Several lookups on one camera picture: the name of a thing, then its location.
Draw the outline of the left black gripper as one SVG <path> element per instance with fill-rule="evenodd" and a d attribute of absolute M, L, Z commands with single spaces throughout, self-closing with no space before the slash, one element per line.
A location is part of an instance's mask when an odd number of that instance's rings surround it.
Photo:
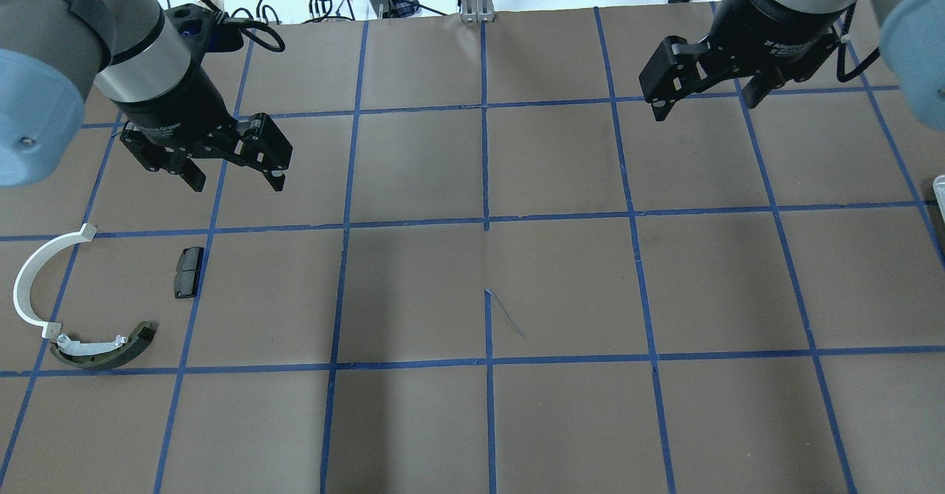
<path fill-rule="evenodd" d="M 237 121 L 201 66 L 190 66 L 168 93 L 118 108 L 127 120 L 120 141 L 145 170 L 175 174 L 202 192 L 206 175 L 195 160 L 225 159 L 284 190 L 293 153 L 286 135 L 266 113 Z"/>

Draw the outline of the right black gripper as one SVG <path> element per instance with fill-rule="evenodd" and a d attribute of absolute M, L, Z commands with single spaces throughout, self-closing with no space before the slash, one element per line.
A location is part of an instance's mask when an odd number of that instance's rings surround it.
<path fill-rule="evenodd" d="M 809 80 L 827 62 L 840 14 L 797 12 L 776 0 L 721 0 L 709 40 L 671 35 L 658 44 L 639 74 L 642 97 L 662 123 L 683 98 L 753 75 L 743 100 L 755 109 L 784 80 Z M 773 68 L 780 72 L 759 72 Z"/>

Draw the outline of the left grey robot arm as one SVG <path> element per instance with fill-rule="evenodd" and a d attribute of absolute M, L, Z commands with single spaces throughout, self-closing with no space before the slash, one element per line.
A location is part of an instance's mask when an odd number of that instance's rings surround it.
<path fill-rule="evenodd" d="M 120 142 L 147 171 L 202 191 L 199 159 L 286 183 L 293 147 L 272 117 L 239 120 L 202 68 L 209 53 L 239 50 L 253 30 L 286 49 L 272 27 L 206 0 L 163 9 L 158 0 L 2 0 L 1 182 L 26 187 L 57 170 L 97 88 L 124 114 Z"/>

